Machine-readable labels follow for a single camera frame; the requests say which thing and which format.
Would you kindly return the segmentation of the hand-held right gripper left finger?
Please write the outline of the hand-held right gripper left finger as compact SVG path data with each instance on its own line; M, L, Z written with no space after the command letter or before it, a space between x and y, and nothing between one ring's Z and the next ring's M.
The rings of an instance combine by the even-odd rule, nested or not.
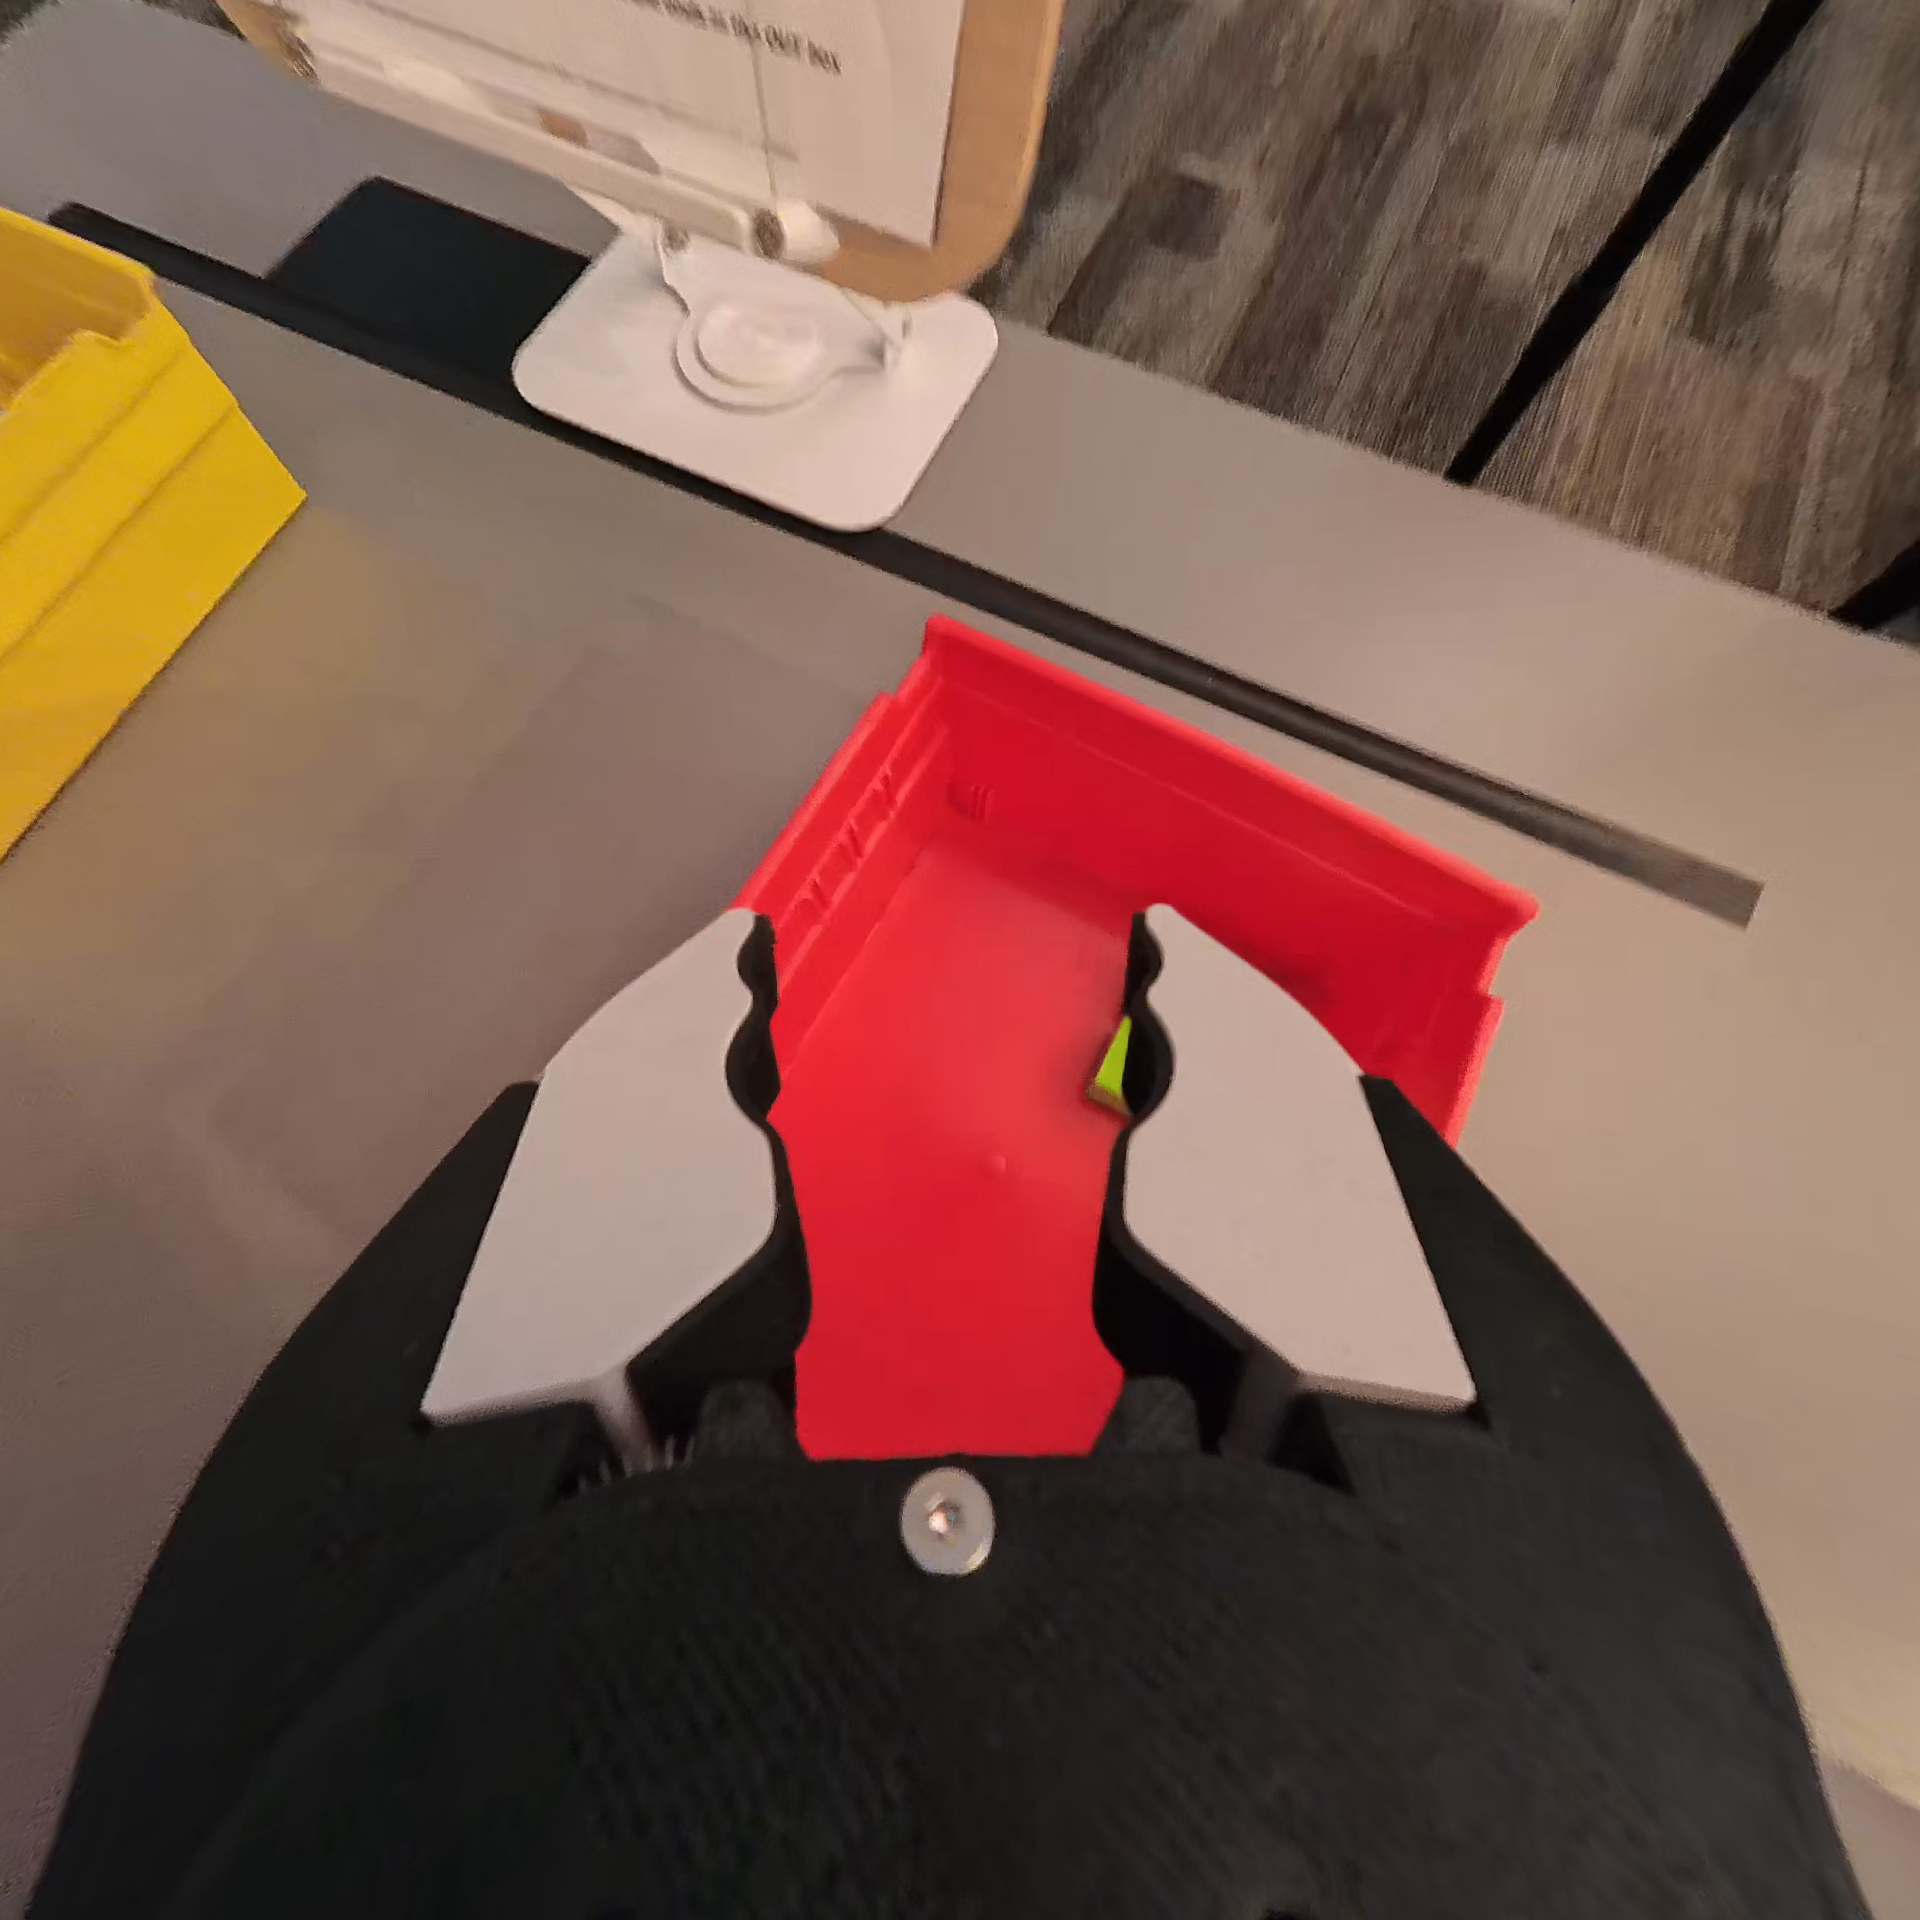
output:
M694 1422L725 1380L793 1401L808 1247L780 1134L773 926L732 908L541 1067L437 1366L432 1422L583 1403Z

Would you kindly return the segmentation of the yellow plastic bin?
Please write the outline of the yellow plastic bin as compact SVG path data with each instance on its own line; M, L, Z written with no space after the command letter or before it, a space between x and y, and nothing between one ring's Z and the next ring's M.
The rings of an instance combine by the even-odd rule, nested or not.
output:
M5 212L5 853L302 511L158 276Z

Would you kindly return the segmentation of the red plastic bin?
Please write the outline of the red plastic bin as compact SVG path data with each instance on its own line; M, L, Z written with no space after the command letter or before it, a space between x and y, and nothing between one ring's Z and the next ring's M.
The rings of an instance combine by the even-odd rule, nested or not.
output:
M776 947L773 1126L816 1458L1083 1452L1119 1116L1088 1088L1132 916L1169 904L1452 1142L1539 916L1478 873L1058 664L932 617L738 904Z

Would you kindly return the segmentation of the black flat pad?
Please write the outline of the black flat pad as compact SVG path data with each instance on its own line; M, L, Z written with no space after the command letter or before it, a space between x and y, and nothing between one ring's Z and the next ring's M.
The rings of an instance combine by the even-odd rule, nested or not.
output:
M373 175L267 272L267 285L369 325L534 329L589 272L589 254Z

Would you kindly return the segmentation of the white board stand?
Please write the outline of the white board stand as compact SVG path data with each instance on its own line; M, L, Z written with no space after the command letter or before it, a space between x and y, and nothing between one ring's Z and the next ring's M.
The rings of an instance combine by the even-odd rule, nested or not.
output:
M841 287L787 194L567 188L619 236L516 350L525 405L831 533L899 516L997 359L982 304Z

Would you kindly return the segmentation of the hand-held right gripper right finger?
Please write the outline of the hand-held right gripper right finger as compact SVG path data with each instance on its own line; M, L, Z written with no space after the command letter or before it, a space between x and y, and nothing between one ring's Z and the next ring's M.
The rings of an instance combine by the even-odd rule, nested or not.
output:
M1174 904L1128 950L1128 1120L1094 1260L1123 1379L1200 1414L1303 1394L1465 1414L1476 1380L1344 1043Z

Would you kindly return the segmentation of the printed instruction sheet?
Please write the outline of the printed instruction sheet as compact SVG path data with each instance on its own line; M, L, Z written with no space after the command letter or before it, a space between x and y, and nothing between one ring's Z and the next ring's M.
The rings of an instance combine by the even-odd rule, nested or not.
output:
M932 247L965 4L287 4L345 100L602 199L673 182Z

